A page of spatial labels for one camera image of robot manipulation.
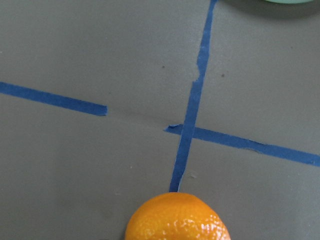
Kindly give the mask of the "orange mandarin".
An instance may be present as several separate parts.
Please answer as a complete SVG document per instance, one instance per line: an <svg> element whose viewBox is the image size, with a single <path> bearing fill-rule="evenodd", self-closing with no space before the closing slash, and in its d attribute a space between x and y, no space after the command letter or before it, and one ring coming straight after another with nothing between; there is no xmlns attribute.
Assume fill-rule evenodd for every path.
<svg viewBox="0 0 320 240"><path fill-rule="evenodd" d="M198 197L169 192L142 204L130 218L126 240L230 240L219 215Z"/></svg>

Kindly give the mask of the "green plate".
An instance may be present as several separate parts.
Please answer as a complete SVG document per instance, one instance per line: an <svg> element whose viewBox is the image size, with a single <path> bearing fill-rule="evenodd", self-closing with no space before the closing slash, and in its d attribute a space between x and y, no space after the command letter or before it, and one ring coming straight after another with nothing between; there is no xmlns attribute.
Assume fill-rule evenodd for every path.
<svg viewBox="0 0 320 240"><path fill-rule="evenodd" d="M276 3L276 4L304 4L312 2L313 0L265 0L266 2Z"/></svg>

